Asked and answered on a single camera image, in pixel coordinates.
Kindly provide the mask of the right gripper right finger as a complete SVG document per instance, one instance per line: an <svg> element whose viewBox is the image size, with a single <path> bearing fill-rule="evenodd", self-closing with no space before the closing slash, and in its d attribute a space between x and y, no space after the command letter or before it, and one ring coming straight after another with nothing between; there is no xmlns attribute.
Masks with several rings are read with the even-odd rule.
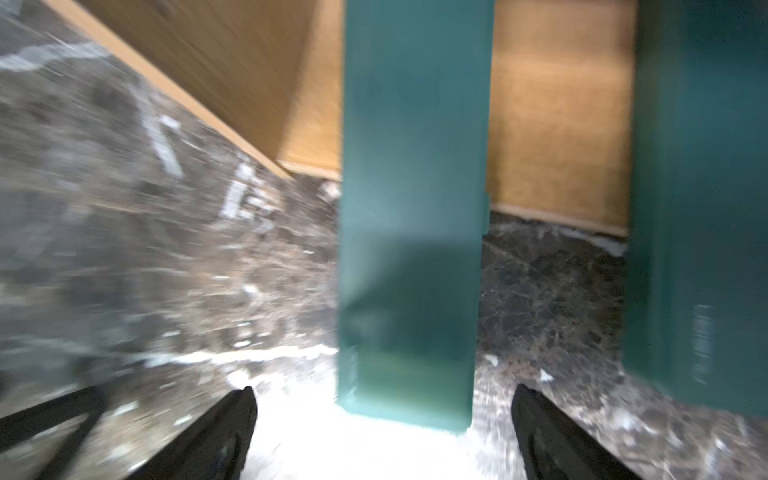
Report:
<svg viewBox="0 0 768 480"><path fill-rule="evenodd" d="M529 479L639 479L535 389L524 384L517 386L511 418Z"/></svg>

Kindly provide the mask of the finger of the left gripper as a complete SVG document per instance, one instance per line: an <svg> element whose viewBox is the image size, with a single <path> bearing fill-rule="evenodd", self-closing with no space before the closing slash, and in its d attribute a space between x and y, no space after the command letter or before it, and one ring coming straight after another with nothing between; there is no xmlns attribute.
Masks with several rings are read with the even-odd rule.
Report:
<svg viewBox="0 0 768 480"><path fill-rule="evenodd" d="M62 423L85 416L54 453L35 479L63 479L69 472L80 448L98 424L108 406L107 395L101 387L89 386L37 404L1 419L1 452L32 439L38 433Z"/></svg>

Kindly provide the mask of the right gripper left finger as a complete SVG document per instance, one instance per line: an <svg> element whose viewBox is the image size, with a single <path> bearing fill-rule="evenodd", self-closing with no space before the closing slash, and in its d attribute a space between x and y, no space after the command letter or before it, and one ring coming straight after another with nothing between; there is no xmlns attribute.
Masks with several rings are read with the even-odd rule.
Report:
<svg viewBox="0 0 768 480"><path fill-rule="evenodd" d="M253 389L232 390L129 477L238 479L257 418Z"/></svg>

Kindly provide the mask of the dark green pencil case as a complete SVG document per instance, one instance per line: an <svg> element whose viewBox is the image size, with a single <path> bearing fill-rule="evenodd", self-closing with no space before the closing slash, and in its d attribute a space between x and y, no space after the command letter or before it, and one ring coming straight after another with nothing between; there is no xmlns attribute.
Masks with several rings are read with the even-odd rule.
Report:
<svg viewBox="0 0 768 480"><path fill-rule="evenodd" d="M338 394L346 411L472 422L491 1L345 9Z"/></svg>
<svg viewBox="0 0 768 480"><path fill-rule="evenodd" d="M767 5L638 6L623 364L767 412Z"/></svg>

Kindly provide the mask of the wooden three-tier shelf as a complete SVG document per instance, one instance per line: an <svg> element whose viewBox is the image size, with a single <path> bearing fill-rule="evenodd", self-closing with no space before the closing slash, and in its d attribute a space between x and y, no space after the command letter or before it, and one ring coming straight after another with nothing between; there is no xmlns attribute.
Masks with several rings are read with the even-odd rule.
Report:
<svg viewBox="0 0 768 480"><path fill-rule="evenodd" d="M629 230L634 1L54 1L284 179L469 135L495 211Z"/></svg>

